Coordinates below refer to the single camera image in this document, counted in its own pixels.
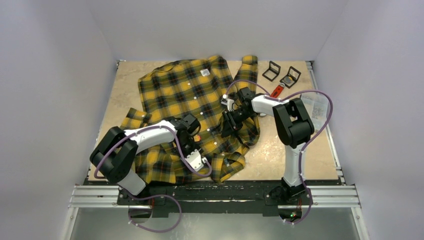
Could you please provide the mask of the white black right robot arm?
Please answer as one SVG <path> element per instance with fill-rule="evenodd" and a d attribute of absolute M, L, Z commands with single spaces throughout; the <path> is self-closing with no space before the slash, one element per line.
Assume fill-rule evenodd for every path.
<path fill-rule="evenodd" d="M 238 137 L 244 122 L 259 114 L 274 118 L 277 135 L 285 146 L 285 170 L 281 186 L 275 187 L 269 196 L 292 204 L 300 198 L 305 187 L 301 173 L 304 169 L 302 148 L 315 132 L 313 122 L 300 98 L 280 100 L 263 93 L 253 94 L 244 87 L 236 93 L 241 105 L 234 109 L 235 100 L 224 94 L 221 103 L 227 107 L 223 112 L 221 136 Z"/>

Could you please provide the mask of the yellow black plaid shirt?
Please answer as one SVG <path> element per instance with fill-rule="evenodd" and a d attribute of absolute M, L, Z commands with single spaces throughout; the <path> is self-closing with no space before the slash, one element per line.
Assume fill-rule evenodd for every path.
<path fill-rule="evenodd" d="M 260 137 L 257 116 L 243 121 L 242 128 L 228 137 L 221 136 L 223 94 L 236 93 L 244 87 L 256 90 L 258 58 L 247 55 L 232 76 L 227 61 L 219 56 L 207 59 L 184 59 L 155 68 L 138 80 L 142 110 L 131 108 L 123 119 L 124 130 L 154 125 L 167 117 L 195 116 L 199 146 L 209 165 L 200 174 L 214 182 L 228 180 L 246 166 L 246 154 Z"/>

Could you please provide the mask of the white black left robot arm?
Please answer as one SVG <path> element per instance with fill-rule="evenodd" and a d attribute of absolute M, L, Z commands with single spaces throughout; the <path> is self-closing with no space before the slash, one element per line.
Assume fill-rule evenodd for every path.
<path fill-rule="evenodd" d="M 89 160 L 95 173 L 101 173 L 109 183 L 117 184 L 129 192 L 138 205 L 149 199 L 147 183 L 132 170 L 140 152 L 165 143 L 175 143 L 181 161 L 194 173 L 207 163 L 201 147 L 194 141 L 194 132 L 200 122 L 192 114 L 183 118 L 167 117 L 160 122 L 138 129 L 110 128 L 91 153 Z"/>

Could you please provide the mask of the silver gold round brooch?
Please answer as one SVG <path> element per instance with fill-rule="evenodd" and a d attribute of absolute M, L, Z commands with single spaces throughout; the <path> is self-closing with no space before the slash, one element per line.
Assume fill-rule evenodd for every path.
<path fill-rule="evenodd" d="M 285 78 L 284 78 L 284 81 L 285 81 L 287 84 L 290 84 L 290 83 L 292 83 L 292 82 L 293 82 L 293 79 L 292 79 L 290 76 L 287 76 L 287 77 L 285 77 Z"/>

